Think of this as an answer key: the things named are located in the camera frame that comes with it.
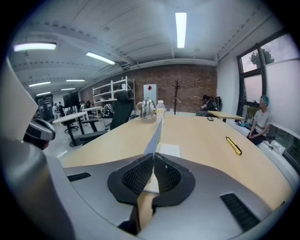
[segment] plastic bottle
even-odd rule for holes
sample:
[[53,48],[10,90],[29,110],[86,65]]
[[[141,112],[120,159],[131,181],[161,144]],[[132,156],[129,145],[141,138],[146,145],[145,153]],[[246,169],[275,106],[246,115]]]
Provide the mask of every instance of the plastic bottle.
[[158,104],[156,106],[156,123],[159,124],[160,120],[163,120],[163,124],[165,121],[165,105],[163,100],[158,100]]

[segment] black vent grille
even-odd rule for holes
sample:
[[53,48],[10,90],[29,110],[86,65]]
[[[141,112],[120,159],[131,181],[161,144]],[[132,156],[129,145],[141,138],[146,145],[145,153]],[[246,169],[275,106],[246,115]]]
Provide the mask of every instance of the black vent grille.
[[158,181],[159,193],[172,190],[181,180],[180,172],[160,158],[156,158],[154,172]]
[[235,194],[230,193],[220,197],[244,232],[259,223],[257,217]]
[[123,175],[122,182],[134,194],[140,195],[152,175],[153,160],[147,159]]
[[77,181],[77,180],[88,178],[88,177],[90,177],[90,174],[88,172],[83,172],[80,174],[68,176],[67,178],[69,179],[70,182],[73,182],[73,181]]

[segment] brick wall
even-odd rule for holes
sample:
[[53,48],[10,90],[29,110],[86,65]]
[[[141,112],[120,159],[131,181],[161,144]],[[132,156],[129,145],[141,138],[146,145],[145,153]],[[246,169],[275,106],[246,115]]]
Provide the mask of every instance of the brick wall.
[[156,84],[158,87],[158,99],[164,100],[167,111],[174,108],[175,89],[172,85],[175,80],[181,81],[177,98],[181,103],[177,104],[176,111],[195,113],[202,106],[201,98],[204,94],[216,97],[217,72],[215,67],[202,65],[167,65],[142,68],[129,71],[107,78],[80,92],[81,100],[93,102],[92,88],[117,81],[121,77],[135,79],[136,102],[143,100],[143,85]]

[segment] table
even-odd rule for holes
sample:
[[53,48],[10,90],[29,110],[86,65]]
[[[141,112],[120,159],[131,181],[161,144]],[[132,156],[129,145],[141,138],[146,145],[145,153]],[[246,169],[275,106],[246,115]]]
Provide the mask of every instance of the table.
[[96,106],[96,107],[83,108],[82,111],[87,112],[87,111],[96,110],[96,116],[97,116],[97,119],[99,120],[98,109],[102,109],[102,107]]
[[219,111],[208,111],[208,113],[217,116],[218,118],[223,118],[223,122],[226,122],[226,119],[235,119],[235,120],[245,120],[245,118],[238,116],[238,115],[232,115],[226,112],[219,112]]
[[[70,114],[70,115],[66,115],[64,117],[61,117],[61,118],[58,118],[57,120],[54,120],[53,123],[60,123],[60,122],[65,122],[65,121],[69,121],[69,120],[72,120],[72,119],[76,119],[78,120],[78,123],[79,123],[79,128],[81,130],[81,133],[84,134],[84,131],[83,131],[83,126],[81,124],[81,120],[80,120],[80,117],[84,116],[84,115],[88,115],[87,112],[77,112],[77,113],[73,113],[73,114]],[[67,131],[69,132],[70,134],[70,137],[71,137],[71,142],[70,142],[70,147],[75,147],[75,146],[78,146],[81,144],[79,138],[74,138],[73,134],[72,134],[72,129],[71,129],[71,126],[70,124],[66,124],[67,125]]]
[[[156,127],[156,123],[141,123],[139,118],[131,120],[69,154],[62,165],[93,165],[143,154]],[[242,155],[235,153],[226,136],[235,141]],[[260,196],[272,210],[292,195],[291,186],[275,164],[245,136],[219,119],[166,115],[162,143],[179,145],[181,157],[186,160],[227,173]],[[147,193],[139,197],[142,228],[151,216],[143,204],[153,197],[154,194]]]

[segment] yellow utility knife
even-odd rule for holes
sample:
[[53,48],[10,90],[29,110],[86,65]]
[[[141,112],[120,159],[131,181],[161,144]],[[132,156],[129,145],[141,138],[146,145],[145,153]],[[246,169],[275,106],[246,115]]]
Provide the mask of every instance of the yellow utility knife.
[[237,155],[242,154],[242,150],[234,143],[233,140],[231,140],[229,137],[226,137],[226,140],[229,142],[229,144],[234,148]]

